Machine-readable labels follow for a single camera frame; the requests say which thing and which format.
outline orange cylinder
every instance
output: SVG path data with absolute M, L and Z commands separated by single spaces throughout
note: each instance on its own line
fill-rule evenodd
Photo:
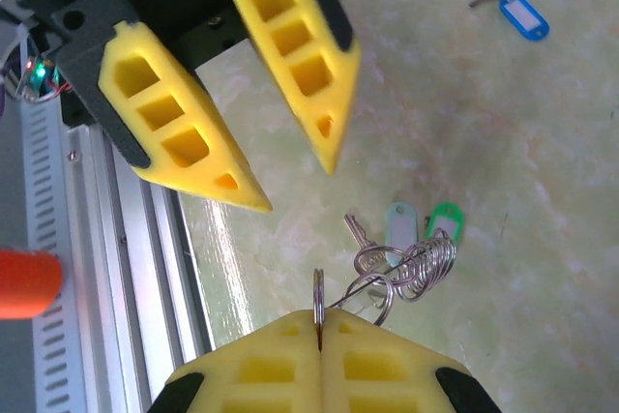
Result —
M 0 319 L 32 318 L 62 286 L 62 267 L 46 251 L 0 251 Z

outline yellow foam pad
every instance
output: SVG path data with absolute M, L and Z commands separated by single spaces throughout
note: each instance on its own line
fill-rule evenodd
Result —
M 204 379 L 187 413 L 454 413 L 435 377 L 458 362 L 343 310 L 291 313 L 178 369 Z
M 359 43 L 338 48 L 317 0 L 234 2 L 322 166 L 333 173 L 355 100 Z
M 208 93 L 143 23 L 119 23 L 99 87 L 151 159 L 141 178 L 258 211 L 271 211 Z

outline screw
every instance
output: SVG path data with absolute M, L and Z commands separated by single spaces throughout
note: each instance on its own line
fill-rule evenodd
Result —
M 219 15 L 213 16 L 212 18 L 210 18 L 209 20 L 206 21 L 206 24 L 211 29 L 219 28 L 222 23 L 223 23 L 223 18 L 221 16 L 219 16 Z
M 77 162 L 79 160 L 79 152 L 72 150 L 69 152 L 69 155 L 67 155 L 67 160 L 69 162 Z

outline ventilation slot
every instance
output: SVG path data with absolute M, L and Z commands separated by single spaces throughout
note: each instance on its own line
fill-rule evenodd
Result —
M 44 166 L 42 168 L 38 168 L 35 169 L 32 173 L 33 176 L 39 176 L 40 174 L 45 173 L 46 171 L 49 171 L 49 165 Z
M 52 307 L 43 313 L 43 318 L 49 318 L 52 314 L 62 311 L 62 307 Z
M 58 244 L 56 242 L 52 242 L 50 244 L 40 246 L 40 249 L 43 251 L 53 251 L 54 249 L 56 249 L 56 247 L 58 247 Z
M 67 403 L 67 401 L 69 401 L 69 394 L 64 394 L 63 396 L 60 396 L 60 397 L 54 397 L 48 403 L 46 403 L 45 406 L 47 406 L 48 408 L 52 408 L 54 406 Z
M 47 134 L 46 135 L 42 135 L 38 139 L 34 139 L 30 145 L 35 147 L 37 145 L 43 144 L 44 142 L 47 142 Z
M 49 231 L 46 234 L 44 234 L 43 236 L 39 236 L 37 238 L 37 242 L 40 243 L 40 242 L 46 241 L 47 239 L 51 239 L 55 235 L 56 235 L 56 231 Z
M 65 387 L 67 384 L 69 384 L 69 379 L 65 377 L 64 379 L 60 379 L 59 381 L 55 381 L 55 382 L 52 382 L 51 384 L 47 384 L 45 386 L 45 390 L 48 392 L 55 391 L 56 389 Z
M 46 188 L 42 188 L 42 189 L 39 189 L 38 191 L 35 191 L 35 197 L 38 197 L 46 192 L 51 192 L 51 186 L 47 186 Z
M 43 157 L 39 157 L 39 158 L 35 159 L 35 160 L 32 162 L 32 164 L 33 164 L 34 166 L 36 166 L 37 164 L 41 164 L 41 163 L 43 163 L 43 162 L 47 162 L 47 161 L 49 161 L 49 155 L 45 155 L 45 156 L 43 156 Z
M 42 128 L 38 128 L 37 130 L 34 130 L 30 133 L 30 137 L 35 137 L 36 135 L 42 134 L 45 132 L 47 128 L 45 126 L 43 126 Z
M 30 123 L 30 127 L 34 128 L 35 126 L 39 126 L 45 122 L 45 117 L 38 118 Z
M 37 229 L 45 229 L 48 226 L 52 226 L 55 222 L 56 220 L 54 218 L 52 218 L 51 220 L 43 221 L 37 225 Z
M 30 119 L 36 118 L 39 115 L 42 115 L 45 113 L 45 109 L 44 108 L 36 108 L 34 111 L 30 112 Z
M 41 208 L 41 207 L 47 205 L 48 203 L 50 203 L 53 199 L 54 199 L 54 197 L 52 197 L 52 196 L 43 198 L 43 199 L 39 200 L 37 203 L 35 203 L 35 208 Z
M 54 343 L 61 342 L 61 341 L 62 341 L 62 340 L 64 340 L 64 339 L 65 339 L 65 335 L 64 335 L 64 334 L 59 334 L 58 336 L 54 336 L 53 338 L 46 339 L 46 340 L 43 342 L 43 345 L 44 345 L 45 347 L 48 347 L 48 346 L 50 346 L 50 345 L 53 345 Z
M 45 374 L 45 376 L 50 376 L 50 375 L 55 374 L 57 372 L 64 371 L 65 369 L 67 369 L 67 364 L 66 363 L 59 363 L 58 365 L 54 365 L 53 367 L 46 369 L 44 374 Z
M 62 319 L 54 321 L 53 323 L 49 323 L 43 326 L 43 331 L 46 333 L 47 331 L 51 331 L 52 329 L 56 329 L 62 326 Z
M 45 215 L 51 215 L 52 213 L 54 213 L 54 207 L 45 208 L 44 210 L 42 210 L 41 212 L 37 214 L 37 218 L 40 219 L 44 217 Z
M 51 176 L 47 175 L 44 176 L 43 178 L 39 178 L 35 181 L 34 186 L 40 186 L 43 183 L 46 183 L 47 181 L 51 181 Z
M 58 350 L 54 350 L 53 352 L 49 352 L 44 356 L 44 360 L 48 362 L 49 360 L 53 360 L 54 358 L 62 357 L 65 353 L 67 353 L 66 348 L 59 348 Z

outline metal frame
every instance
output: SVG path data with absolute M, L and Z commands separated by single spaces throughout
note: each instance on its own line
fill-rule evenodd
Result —
M 65 272 L 53 313 L 33 321 L 37 409 L 141 413 L 175 369 L 210 350 L 177 194 L 140 180 L 99 127 L 67 131 L 54 102 L 23 103 L 22 119 L 29 245 L 45 246 L 43 176 L 54 216 L 46 248 Z M 51 174 L 37 172 L 41 157 Z M 52 328 L 62 349 L 48 348 L 49 317 L 62 321 Z M 60 374 L 48 373 L 50 361 L 65 365 Z

